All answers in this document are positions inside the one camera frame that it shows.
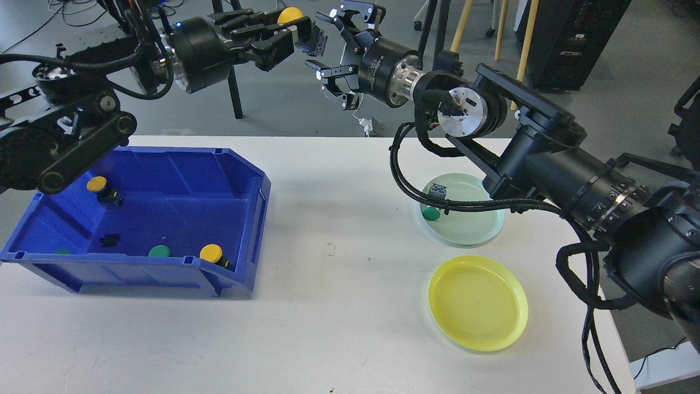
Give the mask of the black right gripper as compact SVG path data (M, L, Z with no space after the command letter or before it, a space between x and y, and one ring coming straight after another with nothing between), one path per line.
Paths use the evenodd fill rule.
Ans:
M345 41L340 65L330 67L317 60L305 60L322 84L320 91L343 111L360 107L362 93L398 108L413 98L413 85L422 75L422 55L383 36L378 26L384 7L371 2L340 2L328 14L316 18L337 28ZM344 80L348 91L339 81Z

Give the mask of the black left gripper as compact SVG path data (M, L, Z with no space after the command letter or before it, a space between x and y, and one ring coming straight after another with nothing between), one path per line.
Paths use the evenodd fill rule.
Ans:
M192 94L222 82L232 65L252 62L268 72L311 35L312 25L285 25L275 13L243 8L177 22L164 47L175 82Z

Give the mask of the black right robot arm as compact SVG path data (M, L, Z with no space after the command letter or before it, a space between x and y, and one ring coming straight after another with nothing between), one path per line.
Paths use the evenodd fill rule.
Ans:
M378 32L385 12L375 3L342 1L317 13L338 29L345 49L337 67L307 65L345 110L357 108L360 93L392 108L413 102L415 119L400 125L389 149L400 190L446 213L542 210L567 221L579 242L558 250L555 267L587 307L585 365L593 343L613 392L620 389L600 346L595 310L639 304L672 319L697 349L698 172L633 154L596 159L580 148L587 133L574 115L502 72L479 64L468 82L422 70L422 53ZM429 152L476 164L490 199L450 200L412 186L398 162L411 130Z

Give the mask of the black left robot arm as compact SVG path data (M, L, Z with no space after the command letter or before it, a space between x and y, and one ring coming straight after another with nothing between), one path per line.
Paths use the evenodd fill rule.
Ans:
M323 54L326 35L296 8L234 7L174 24L165 1L98 1L116 34L52 57L3 53L2 64L31 62L34 85L2 96L2 190L57 194L128 144L137 129L118 93L160 99L178 84L195 93L234 77L236 65L268 72L300 50Z

